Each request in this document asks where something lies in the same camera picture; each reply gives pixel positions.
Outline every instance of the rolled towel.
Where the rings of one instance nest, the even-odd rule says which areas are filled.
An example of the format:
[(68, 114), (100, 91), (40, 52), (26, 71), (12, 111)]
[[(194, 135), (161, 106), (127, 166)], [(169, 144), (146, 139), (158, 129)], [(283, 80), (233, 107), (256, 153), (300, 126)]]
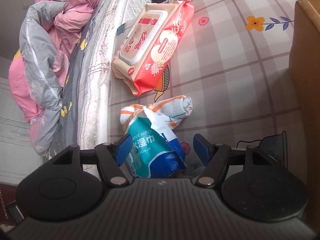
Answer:
[[(192, 100), (190, 97), (177, 96), (148, 105), (148, 109), (157, 113), (165, 120), (167, 125), (173, 130), (181, 121), (192, 112)], [(120, 122), (123, 130), (126, 131), (128, 124), (138, 113), (143, 110), (143, 105), (133, 104), (126, 106), (120, 111)]]

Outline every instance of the white wall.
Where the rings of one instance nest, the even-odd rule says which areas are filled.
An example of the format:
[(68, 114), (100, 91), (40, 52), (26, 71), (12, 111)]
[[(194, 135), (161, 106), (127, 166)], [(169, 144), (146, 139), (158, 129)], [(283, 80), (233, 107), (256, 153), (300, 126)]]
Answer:
[(13, 58), (19, 49), (19, 32), (27, 11), (22, 5), (29, 7), (35, 0), (0, 0), (0, 56)]
[(8, 79), (9, 67), (11, 64), (10, 59), (0, 57), (0, 77)]
[(29, 140), (29, 124), (0, 78), (0, 183), (16, 185), (40, 165)]

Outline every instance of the pink blanket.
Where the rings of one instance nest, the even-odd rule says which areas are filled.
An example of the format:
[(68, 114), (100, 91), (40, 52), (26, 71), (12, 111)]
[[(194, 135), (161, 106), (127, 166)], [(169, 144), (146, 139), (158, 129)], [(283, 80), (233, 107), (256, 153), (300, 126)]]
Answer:
[[(41, 25), (47, 31), (52, 44), (57, 50), (54, 64), (48, 71), (53, 71), (58, 78), (59, 84), (63, 87), (67, 73), (69, 61), (73, 49), (81, 37), (81, 31), (88, 22), (94, 8), (100, 0), (50, 0), (66, 2), (64, 9), (59, 12), (53, 22)], [(30, 123), (30, 141), (34, 149), (41, 144), (41, 151), (46, 151), (50, 146), (50, 141), (40, 142), (45, 138), (45, 134), (38, 134), (41, 125), (46, 125), (46, 118), (43, 117), (44, 107), (37, 105), (34, 98), (30, 96), (30, 81), (25, 76), (24, 59), (20, 51), (15, 55), (9, 69), (9, 84), (13, 99), (23, 112), (25, 120)]]

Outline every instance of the orange flower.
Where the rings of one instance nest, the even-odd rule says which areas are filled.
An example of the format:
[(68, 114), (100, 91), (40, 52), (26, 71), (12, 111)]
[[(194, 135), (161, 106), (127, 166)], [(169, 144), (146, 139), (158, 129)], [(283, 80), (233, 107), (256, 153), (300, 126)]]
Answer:
[(248, 16), (247, 17), (247, 21), (249, 22), (245, 28), (248, 31), (251, 31), (253, 29), (256, 29), (258, 32), (262, 32), (263, 31), (263, 23), (264, 23), (264, 18), (263, 17), (258, 17), (255, 18), (254, 16)]

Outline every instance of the comforter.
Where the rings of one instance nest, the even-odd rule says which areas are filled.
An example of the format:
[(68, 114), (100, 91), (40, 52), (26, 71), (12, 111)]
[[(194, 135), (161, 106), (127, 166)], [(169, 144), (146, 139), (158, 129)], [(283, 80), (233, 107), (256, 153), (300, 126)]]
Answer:
[(9, 84), (30, 123), (30, 141), (39, 155), (48, 150), (63, 112), (61, 88), (68, 57), (99, 1), (36, 0), (22, 23), (20, 50), (9, 69)]

